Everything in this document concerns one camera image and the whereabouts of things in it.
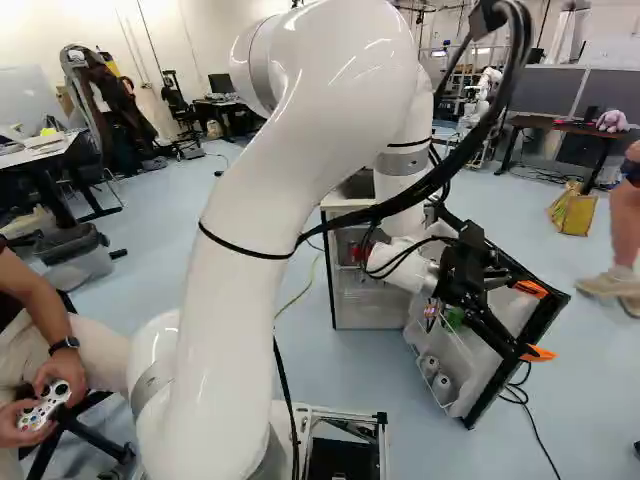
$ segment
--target gray partition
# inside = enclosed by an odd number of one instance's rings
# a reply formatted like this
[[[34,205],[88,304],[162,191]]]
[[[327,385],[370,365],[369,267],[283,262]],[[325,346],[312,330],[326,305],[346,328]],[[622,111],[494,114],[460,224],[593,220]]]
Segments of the gray partition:
[[[639,94],[639,71],[592,68],[576,116],[582,117],[587,107],[595,105],[600,112],[613,108],[622,110],[630,123],[640,124]]]
[[[36,133],[45,115],[67,125],[67,116],[39,65],[0,67],[0,124],[22,123],[23,132]]]
[[[586,74],[585,67],[528,66],[518,80],[509,110],[566,117]]]

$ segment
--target pink stuffed toy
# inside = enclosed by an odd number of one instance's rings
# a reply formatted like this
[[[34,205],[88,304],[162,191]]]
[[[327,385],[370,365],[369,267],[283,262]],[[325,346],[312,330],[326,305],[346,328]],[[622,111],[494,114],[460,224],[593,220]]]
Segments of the pink stuffed toy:
[[[603,113],[596,122],[596,128],[609,133],[628,132],[630,130],[627,116],[620,110],[609,110]]]

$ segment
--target green object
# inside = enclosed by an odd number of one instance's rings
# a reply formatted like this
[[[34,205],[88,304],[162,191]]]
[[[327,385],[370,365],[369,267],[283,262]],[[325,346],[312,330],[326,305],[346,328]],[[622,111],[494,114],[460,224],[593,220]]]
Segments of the green object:
[[[449,324],[451,331],[457,331],[462,327],[462,321],[464,320],[464,310],[460,307],[451,307],[445,312],[445,318]]]

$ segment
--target desk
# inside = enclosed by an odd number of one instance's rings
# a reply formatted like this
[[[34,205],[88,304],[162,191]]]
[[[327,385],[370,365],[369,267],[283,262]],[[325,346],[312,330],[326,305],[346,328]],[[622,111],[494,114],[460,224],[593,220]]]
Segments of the desk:
[[[31,178],[40,193],[42,203],[51,209],[60,228],[73,227],[77,222],[67,203],[58,195],[58,188],[49,175],[47,166],[64,157],[77,138],[78,133],[74,132],[67,136],[66,141],[39,149],[41,153],[25,148],[20,152],[0,156],[0,170],[19,170]],[[59,145],[59,148],[49,149],[55,145]]]
[[[502,175],[505,172],[508,172],[511,168],[511,156],[513,155],[513,150],[516,145],[516,141],[518,139],[518,135],[525,128],[540,128],[544,130],[557,130],[565,133],[572,133],[575,135],[589,135],[592,137],[597,137],[602,139],[602,152],[596,162],[593,171],[591,172],[591,176],[589,180],[585,182],[582,186],[582,195],[588,195],[593,187],[595,186],[596,179],[604,166],[604,163],[607,160],[607,156],[611,151],[611,146],[613,143],[624,137],[626,133],[608,133],[601,132],[594,127],[581,127],[577,125],[570,124],[557,124],[554,123],[554,118],[552,117],[544,117],[538,115],[516,115],[513,117],[509,123],[513,126],[513,130],[511,131],[511,136],[509,137],[509,145],[507,146],[507,151],[505,152],[504,159],[502,160],[502,165],[498,170],[494,172],[494,175]]]
[[[103,209],[91,192],[89,186],[82,180],[78,167],[81,165],[75,160],[84,156],[84,133],[72,132],[67,134],[66,140],[43,146],[39,149],[28,149],[8,155],[0,156],[0,170],[12,170],[23,172],[33,181],[40,193],[42,203],[49,207],[56,217],[56,224],[60,228],[71,228],[82,221],[90,221],[99,217],[117,213],[121,207]],[[56,164],[63,164],[69,170],[74,184],[84,196],[94,213],[81,219],[76,218],[69,210],[69,206],[60,195],[60,190],[49,175],[48,168]]]
[[[233,142],[232,137],[238,134],[238,132],[234,131],[235,113],[243,110],[248,112],[251,111],[247,105],[239,101],[214,102],[213,100],[208,100],[206,98],[194,100],[193,108],[195,109],[198,122],[200,122],[200,128],[203,132],[207,131],[207,121],[209,119],[214,119],[220,124],[220,128],[222,128],[222,138],[228,142]],[[227,124],[224,121],[225,114],[229,118],[230,127],[227,127]]]

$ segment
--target black cable tie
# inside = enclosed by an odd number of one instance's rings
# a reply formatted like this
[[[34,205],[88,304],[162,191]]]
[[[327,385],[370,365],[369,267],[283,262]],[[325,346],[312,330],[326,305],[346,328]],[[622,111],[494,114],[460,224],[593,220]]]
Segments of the black cable tie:
[[[223,247],[228,248],[229,250],[232,250],[236,253],[241,253],[242,255],[247,255],[248,257],[260,258],[262,260],[288,260],[295,253],[295,250],[285,255],[254,252],[253,250],[248,250],[246,248],[240,247],[238,245],[235,245],[233,243],[230,243],[230,242],[227,242],[226,240],[221,239],[217,235],[214,235],[209,230],[207,230],[207,228],[202,224],[201,221],[198,222],[198,228],[200,228],[200,231],[204,233],[207,236],[207,238],[209,238],[210,240],[213,240],[218,245],[222,245]]]
[[[407,142],[407,143],[390,143],[387,147],[398,148],[398,147],[417,147],[418,145],[424,145],[431,137],[423,138],[422,140],[418,140],[417,142]]]

